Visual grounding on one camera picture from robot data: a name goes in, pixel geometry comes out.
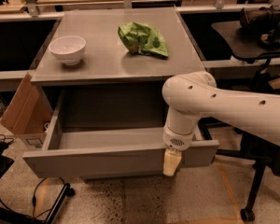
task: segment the concrete floor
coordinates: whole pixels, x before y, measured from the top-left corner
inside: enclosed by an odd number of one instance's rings
[[[0,133],[10,133],[0,126]],[[210,130],[220,148],[237,149],[241,135],[231,127]],[[20,139],[4,152],[15,162],[0,179],[0,197],[11,209],[32,215],[32,196],[41,181],[22,160]],[[66,199],[58,224],[171,223],[239,224],[254,169],[252,161],[216,157],[209,167],[182,169],[173,178],[163,175],[81,180],[67,178],[76,195]],[[35,214],[50,209],[63,187],[58,178],[37,189]],[[280,177],[266,169],[254,206],[257,224],[280,224]]]

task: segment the green bag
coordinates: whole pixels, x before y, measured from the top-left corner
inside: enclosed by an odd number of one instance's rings
[[[168,58],[168,49],[160,31],[148,24],[129,22],[119,26],[119,37],[132,54]]]

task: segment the gray tabletop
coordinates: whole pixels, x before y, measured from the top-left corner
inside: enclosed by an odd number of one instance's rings
[[[169,58],[163,60],[130,54],[118,36],[119,25],[130,21],[157,27],[166,40]],[[75,66],[66,66],[46,50],[32,82],[41,86],[54,86],[155,80],[204,70],[172,7],[69,11],[65,13],[52,40],[64,35],[85,38],[87,45],[83,60]]]

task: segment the green plastic bag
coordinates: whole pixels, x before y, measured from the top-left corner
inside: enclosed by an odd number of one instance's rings
[[[160,31],[148,24],[129,22],[119,26],[119,37],[132,54],[168,58],[168,49]]]

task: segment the crumpled green package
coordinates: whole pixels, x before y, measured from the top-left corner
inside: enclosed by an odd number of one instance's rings
[[[118,33],[130,53],[168,58],[165,39],[156,27],[139,22],[129,22],[120,25]]]

